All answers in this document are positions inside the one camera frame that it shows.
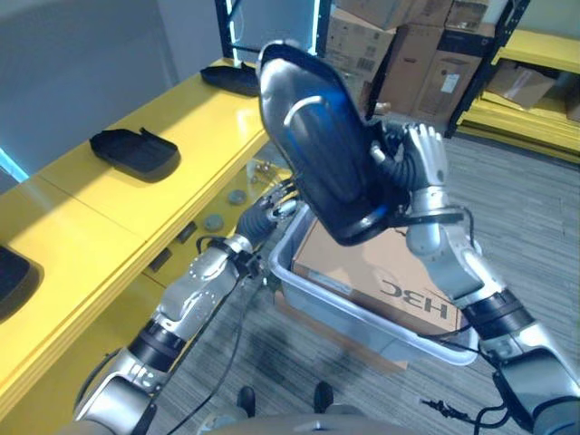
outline white label on box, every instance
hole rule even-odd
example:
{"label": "white label on box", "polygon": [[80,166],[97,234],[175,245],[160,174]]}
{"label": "white label on box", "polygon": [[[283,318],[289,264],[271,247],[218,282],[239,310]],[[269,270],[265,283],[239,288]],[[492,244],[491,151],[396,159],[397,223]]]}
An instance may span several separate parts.
{"label": "white label on box", "polygon": [[332,279],[331,277],[320,274],[315,270],[309,269],[308,277],[313,281],[317,281],[322,285],[326,285],[327,287],[330,287],[333,290],[336,290],[337,292],[340,292],[344,295],[350,296],[351,293],[353,292],[352,288],[349,287],[348,285],[339,283],[338,281]]}
{"label": "white label on box", "polygon": [[441,86],[441,92],[445,93],[453,93],[455,86],[459,81],[459,74],[447,74],[445,77],[445,82],[443,82],[443,86]]}

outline yellow shelf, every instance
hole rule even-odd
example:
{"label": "yellow shelf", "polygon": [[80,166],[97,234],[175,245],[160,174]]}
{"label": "yellow shelf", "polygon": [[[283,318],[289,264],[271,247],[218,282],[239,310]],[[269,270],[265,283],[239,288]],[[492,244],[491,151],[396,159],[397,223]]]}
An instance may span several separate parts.
{"label": "yellow shelf", "polygon": [[516,30],[493,63],[499,59],[532,63],[560,71],[580,73],[580,41],[576,39]]}
{"label": "yellow shelf", "polygon": [[0,421],[0,433],[48,434],[61,429],[73,418],[74,398],[88,374],[104,354],[136,336],[164,290],[139,275]]}
{"label": "yellow shelf", "polygon": [[555,100],[552,98],[543,98],[531,109],[524,109],[522,106],[516,102],[507,100],[495,93],[484,91],[481,94],[481,100],[484,102],[494,102],[495,104],[500,104],[506,106],[515,111],[520,111],[527,113],[532,116],[537,116],[544,120],[551,120],[561,122],[571,128],[580,128],[580,123],[577,121],[571,121],[566,116],[566,103],[562,100]]}
{"label": "yellow shelf", "polygon": [[[198,238],[206,235],[212,236],[231,236],[236,229],[237,221],[244,210],[254,204],[256,199],[261,197],[267,190],[273,187],[276,182],[290,177],[291,172],[287,169],[280,169],[275,166],[270,167],[270,175],[261,175],[256,182],[251,182],[247,174],[247,169],[240,170],[234,178],[209,202],[209,204],[196,216],[195,223],[198,229],[185,242],[180,243],[174,240],[168,246],[171,251],[169,260],[157,271],[154,272],[147,268],[143,274],[157,281],[161,285],[168,286],[176,279],[181,277],[188,270],[191,260],[198,254],[196,241]],[[246,192],[246,202],[239,206],[233,206],[229,203],[227,196],[235,189]],[[203,223],[209,215],[219,214],[224,219],[224,226],[221,230],[209,233],[203,228]]]}
{"label": "yellow shelf", "polygon": [[38,177],[2,195],[0,210],[2,243],[43,268],[32,297],[0,323],[1,420],[88,326],[102,297],[132,280],[116,271],[143,240]]}
{"label": "yellow shelf", "polygon": [[580,154],[580,124],[569,121],[566,117],[562,119],[557,111],[548,116],[542,115],[543,111],[546,108],[523,111],[478,98],[462,114],[459,123],[473,122],[495,131],[504,131],[509,136],[543,142],[564,152]]}
{"label": "yellow shelf", "polygon": [[0,241],[45,272],[0,324],[0,420],[267,142],[257,98],[199,75],[111,126],[140,127],[179,147],[164,180],[129,177],[85,142],[0,197]]}

